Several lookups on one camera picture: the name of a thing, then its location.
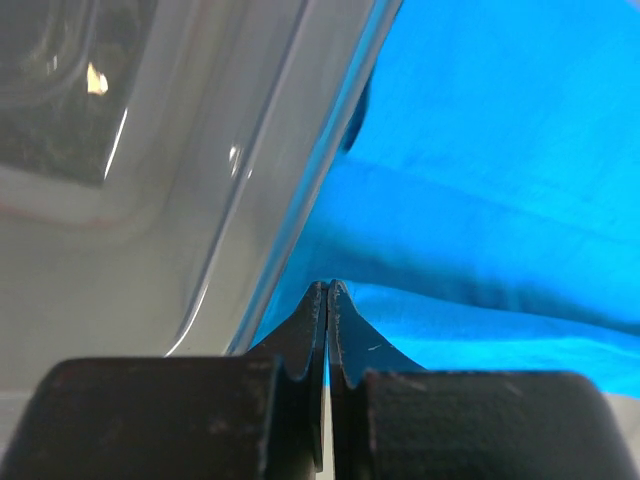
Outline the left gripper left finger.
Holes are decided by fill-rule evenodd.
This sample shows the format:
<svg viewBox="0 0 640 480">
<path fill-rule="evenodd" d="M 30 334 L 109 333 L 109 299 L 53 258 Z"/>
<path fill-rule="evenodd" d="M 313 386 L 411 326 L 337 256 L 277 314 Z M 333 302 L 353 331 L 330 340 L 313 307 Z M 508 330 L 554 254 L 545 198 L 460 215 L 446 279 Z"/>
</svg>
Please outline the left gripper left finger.
<svg viewBox="0 0 640 480">
<path fill-rule="evenodd" d="M 244 354 L 83 358 L 41 380 L 5 479 L 312 479 L 323 468 L 327 287 Z"/>
</svg>

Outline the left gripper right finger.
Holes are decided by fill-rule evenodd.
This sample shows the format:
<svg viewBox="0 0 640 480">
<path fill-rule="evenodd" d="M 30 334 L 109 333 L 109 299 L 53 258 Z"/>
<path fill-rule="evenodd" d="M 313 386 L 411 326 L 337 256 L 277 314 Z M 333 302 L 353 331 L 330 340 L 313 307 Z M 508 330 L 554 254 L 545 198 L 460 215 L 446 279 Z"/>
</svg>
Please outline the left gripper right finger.
<svg viewBox="0 0 640 480">
<path fill-rule="evenodd" d="M 327 292 L 339 479 L 635 479 L 604 396 L 560 371 L 428 370 Z"/>
</svg>

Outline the bright blue t-shirt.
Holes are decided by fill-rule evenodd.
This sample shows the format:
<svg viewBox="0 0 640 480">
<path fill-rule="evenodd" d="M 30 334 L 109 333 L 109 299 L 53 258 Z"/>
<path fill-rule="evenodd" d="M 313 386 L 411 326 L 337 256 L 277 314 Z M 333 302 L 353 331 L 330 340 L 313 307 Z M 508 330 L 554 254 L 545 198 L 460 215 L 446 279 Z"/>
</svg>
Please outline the bright blue t-shirt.
<svg viewBox="0 0 640 480">
<path fill-rule="evenodd" d="M 406 1 L 258 333 L 314 280 L 435 370 L 639 393 L 639 5 Z"/>
</svg>

